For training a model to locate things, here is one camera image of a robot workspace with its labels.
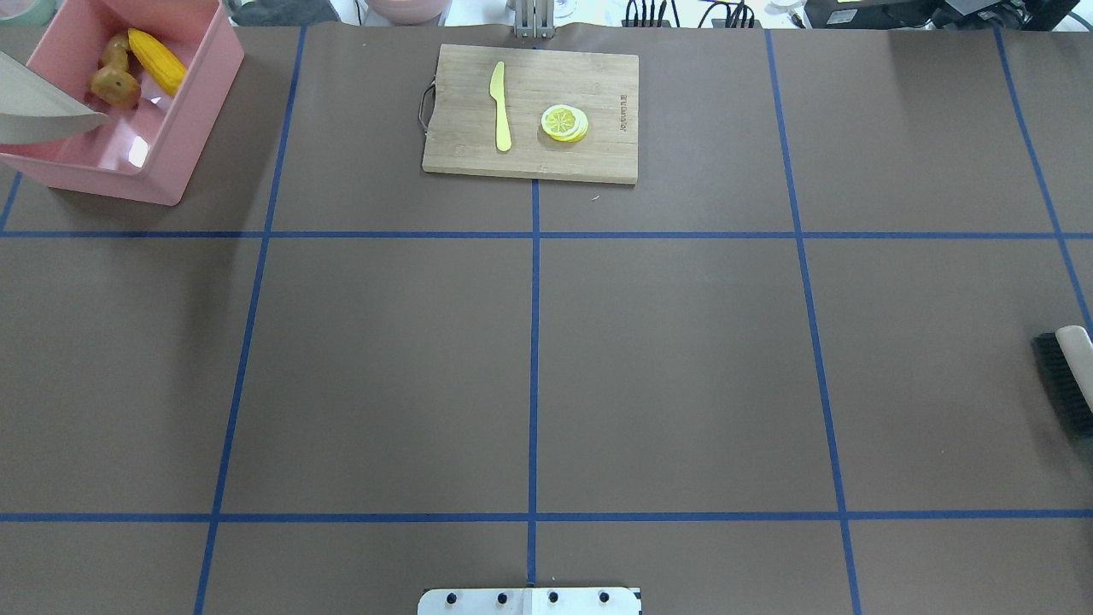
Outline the dark grey cloth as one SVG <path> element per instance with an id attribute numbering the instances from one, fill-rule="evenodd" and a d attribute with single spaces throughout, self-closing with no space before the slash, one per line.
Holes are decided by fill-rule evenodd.
<path id="1" fill-rule="evenodd" d="M 239 26 L 309 26 L 339 22 L 330 1 L 224 1 Z"/>

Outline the yellow toy knife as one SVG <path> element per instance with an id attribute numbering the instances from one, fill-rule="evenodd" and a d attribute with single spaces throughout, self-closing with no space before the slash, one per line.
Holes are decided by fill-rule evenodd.
<path id="1" fill-rule="evenodd" d="M 494 102 L 494 144 L 497 151 L 512 151 L 512 129 L 506 108 L 506 63 L 500 60 L 489 78 L 487 94 Z"/>

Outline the beige plastic dustpan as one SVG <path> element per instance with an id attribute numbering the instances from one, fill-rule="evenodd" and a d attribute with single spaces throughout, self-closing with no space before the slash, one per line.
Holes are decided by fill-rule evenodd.
<path id="1" fill-rule="evenodd" d="M 110 122 L 28 67 L 1 55 L 1 144 L 51 143 Z"/>

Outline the tan toy ginger root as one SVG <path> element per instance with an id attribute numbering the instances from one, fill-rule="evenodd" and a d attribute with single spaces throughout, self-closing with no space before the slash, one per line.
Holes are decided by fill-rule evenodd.
<path id="1" fill-rule="evenodd" d="M 107 40 L 104 50 L 99 55 L 99 67 L 111 67 L 122 73 L 130 71 L 130 48 L 128 32 L 117 32 Z"/>

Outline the bamboo cutting board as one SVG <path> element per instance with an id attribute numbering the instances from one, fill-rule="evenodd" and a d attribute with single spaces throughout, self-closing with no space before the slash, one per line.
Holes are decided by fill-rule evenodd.
<path id="1" fill-rule="evenodd" d="M 512 151 L 494 144 L 487 83 L 505 62 Z M 484 178 L 635 185 L 639 180 L 640 59 L 636 55 L 444 44 L 434 78 L 422 167 Z M 555 104 L 589 120 L 577 143 L 559 143 L 540 126 Z"/>

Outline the beige hand brush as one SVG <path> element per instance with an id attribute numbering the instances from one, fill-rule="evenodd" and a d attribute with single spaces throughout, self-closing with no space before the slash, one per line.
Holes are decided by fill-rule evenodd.
<path id="1" fill-rule="evenodd" d="M 1092 343 L 1082 326 L 1063 326 L 1031 341 L 1043 390 L 1071 439 L 1092 436 Z"/>

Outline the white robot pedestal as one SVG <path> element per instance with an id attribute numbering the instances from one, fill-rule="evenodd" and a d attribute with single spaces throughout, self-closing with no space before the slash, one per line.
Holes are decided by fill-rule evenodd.
<path id="1" fill-rule="evenodd" d="M 625 587 L 433 589 L 418 614 L 640 614 L 640 591 Z"/>

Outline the yellow toy corn cob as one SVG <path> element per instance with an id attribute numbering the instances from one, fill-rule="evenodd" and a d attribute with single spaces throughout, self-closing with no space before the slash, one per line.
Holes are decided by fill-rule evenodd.
<path id="1" fill-rule="evenodd" d="M 175 97 L 188 74 L 188 68 L 158 38 L 145 31 L 126 31 L 129 48 L 145 73 L 169 97 Z"/>

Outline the yellow toy lemon slice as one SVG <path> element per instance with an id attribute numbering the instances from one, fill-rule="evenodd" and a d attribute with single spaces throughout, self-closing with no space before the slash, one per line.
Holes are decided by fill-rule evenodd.
<path id="1" fill-rule="evenodd" d="M 577 143 L 587 135 L 589 120 L 581 109 L 567 104 L 555 104 L 541 114 L 542 131 L 559 143 Z"/>

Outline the brown toy potato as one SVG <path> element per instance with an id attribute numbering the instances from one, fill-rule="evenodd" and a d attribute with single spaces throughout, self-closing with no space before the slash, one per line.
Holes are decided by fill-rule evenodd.
<path id="1" fill-rule="evenodd" d="M 89 88 L 111 108 L 133 109 L 139 104 L 142 88 L 140 82 L 121 67 L 99 67 L 90 76 Z"/>

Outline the pink bowl with pieces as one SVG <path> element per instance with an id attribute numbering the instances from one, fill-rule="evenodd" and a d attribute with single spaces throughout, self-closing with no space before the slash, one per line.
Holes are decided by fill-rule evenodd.
<path id="1" fill-rule="evenodd" d="M 364 25 L 444 25 L 453 1 L 365 1 Z"/>

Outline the aluminium frame post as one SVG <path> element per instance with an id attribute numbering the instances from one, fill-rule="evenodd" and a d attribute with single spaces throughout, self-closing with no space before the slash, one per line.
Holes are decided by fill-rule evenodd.
<path id="1" fill-rule="evenodd" d="M 507 1 L 514 12 L 515 38 L 549 39 L 555 36 L 555 12 L 557 1 L 515 0 Z"/>

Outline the pink plastic bin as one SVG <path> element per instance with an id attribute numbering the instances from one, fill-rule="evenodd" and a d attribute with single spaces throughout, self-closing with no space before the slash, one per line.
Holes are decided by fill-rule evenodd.
<path id="1" fill-rule="evenodd" d="M 175 97 L 137 60 L 129 71 L 142 88 L 136 108 L 111 108 L 90 91 L 107 40 L 129 28 L 158 38 L 188 68 Z M 175 206 L 243 63 L 243 47 L 219 1 L 67 1 L 27 62 L 17 62 L 110 122 L 51 143 L 3 144 L 4 165 L 58 190 Z"/>

